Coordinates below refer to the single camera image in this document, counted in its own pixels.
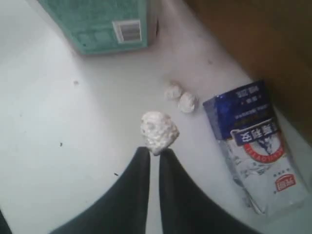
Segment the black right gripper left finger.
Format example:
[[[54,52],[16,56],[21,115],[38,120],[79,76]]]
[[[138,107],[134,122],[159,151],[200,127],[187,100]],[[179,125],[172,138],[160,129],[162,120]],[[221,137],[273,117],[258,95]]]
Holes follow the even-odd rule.
[[[54,234],[144,234],[149,201],[149,150],[138,147],[115,184]]]

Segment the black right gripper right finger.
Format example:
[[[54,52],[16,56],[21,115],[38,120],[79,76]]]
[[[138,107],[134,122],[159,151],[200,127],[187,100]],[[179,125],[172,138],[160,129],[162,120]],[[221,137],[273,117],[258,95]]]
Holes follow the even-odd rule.
[[[214,203],[188,175],[172,149],[160,154],[159,199],[165,234],[257,233]]]

